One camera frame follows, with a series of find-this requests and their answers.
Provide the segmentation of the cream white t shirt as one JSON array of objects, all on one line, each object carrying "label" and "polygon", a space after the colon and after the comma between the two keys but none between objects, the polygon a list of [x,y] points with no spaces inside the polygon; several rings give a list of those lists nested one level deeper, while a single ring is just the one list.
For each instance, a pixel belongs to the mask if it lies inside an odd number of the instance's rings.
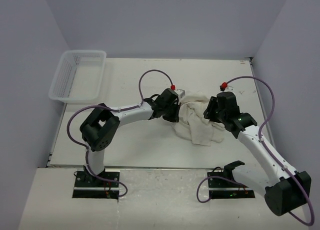
[{"label": "cream white t shirt", "polygon": [[179,102],[181,103],[179,121],[172,126],[178,137],[201,146],[224,141],[224,126],[204,118],[204,111],[209,103],[209,98],[205,94],[186,91]]}]

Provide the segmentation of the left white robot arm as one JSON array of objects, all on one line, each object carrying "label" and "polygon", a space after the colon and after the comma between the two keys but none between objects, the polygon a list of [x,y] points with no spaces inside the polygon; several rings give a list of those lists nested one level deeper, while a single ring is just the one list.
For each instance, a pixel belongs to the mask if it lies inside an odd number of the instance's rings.
[{"label": "left white robot arm", "polygon": [[180,100],[184,96],[184,90],[167,88],[160,95],[144,99],[138,107],[113,112],[103,103],[96,106],[79,128],[87,146],[84,166],[87,182],[94,187],[103,183],[105,148],[110,145],[119,127],[160,117],[176,123],[179,121]]}]

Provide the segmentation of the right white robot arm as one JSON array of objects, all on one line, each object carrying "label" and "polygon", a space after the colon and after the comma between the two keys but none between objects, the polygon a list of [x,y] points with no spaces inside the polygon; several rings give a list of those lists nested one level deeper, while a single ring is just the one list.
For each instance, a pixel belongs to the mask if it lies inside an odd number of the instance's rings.
[{"label": "right white robot arm", "polygon": [[268,208],[282,216],[310,204],[311,177],[289,164],[263,136],[255,119],[242,113],[232,92],[211,97],[204,118],[222,123],[255,157],[263,171],[253,171],[240,160],[224,167],[223,181],[227,186],[244,185],[262,195]]}]

